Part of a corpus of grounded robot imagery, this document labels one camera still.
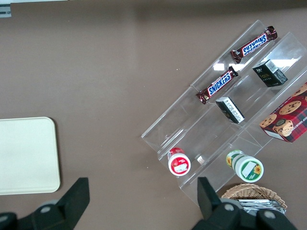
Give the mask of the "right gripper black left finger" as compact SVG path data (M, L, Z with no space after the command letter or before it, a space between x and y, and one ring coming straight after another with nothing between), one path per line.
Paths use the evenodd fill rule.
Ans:
M46 204L21 219L0 214L2 230L73 230L90 202L89 180L79 178L55 204Z

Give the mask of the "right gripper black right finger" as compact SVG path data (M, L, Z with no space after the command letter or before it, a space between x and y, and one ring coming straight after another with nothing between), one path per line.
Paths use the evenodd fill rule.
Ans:
M197 200L203 216L194 230L296 230L281 212L262 209L255 216L234 202L222 202L206 177L199 177Z

